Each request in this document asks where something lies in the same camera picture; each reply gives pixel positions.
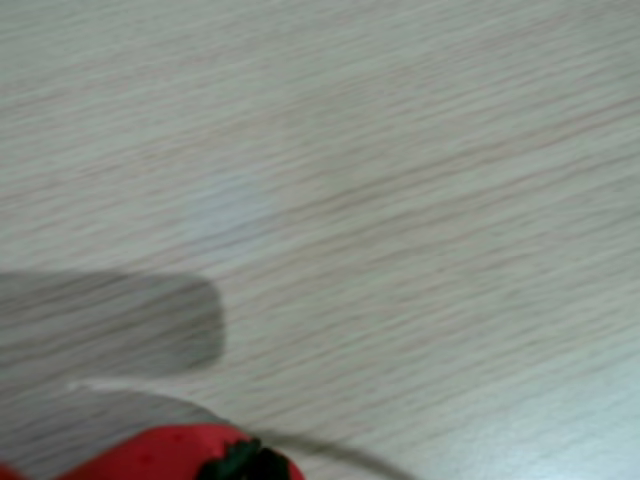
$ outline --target table surface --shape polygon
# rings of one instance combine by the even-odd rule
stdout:
[[[135,391],[310,479],[640,476],[637,1],[2,10],[5,458]]]

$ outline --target red plastic part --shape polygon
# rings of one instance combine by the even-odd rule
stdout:
[[[205,461],[224,456],[226,445],[250,438],[229,425],[153,428],[58,480],[194,480]],[[291,480],[304,480],[298,467],[290,460],[289,472]]]

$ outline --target red object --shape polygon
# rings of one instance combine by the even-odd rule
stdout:
[[[229,446],[252,438],[230,425],[166,426],[144,431],[57,480],[194,480],[202,465],[225,458]],[[289,480],[304,480],[288,462]],[[0,468],[0,480],[21,477]]]

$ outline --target red toy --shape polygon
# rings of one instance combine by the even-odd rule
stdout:
[[[157,427],[57,480],[304,480],[298,467],[230,425]],[[0,480],[22,477],[0,466]]]

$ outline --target light wood grain surface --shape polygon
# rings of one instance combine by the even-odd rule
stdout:
[[[311,480],[640,478],[639,25],[0,2],[2,455],[62,468],[33,439],[120,425],[96,405],[133,389]],[[148,402],[118,415],[176,420]]]

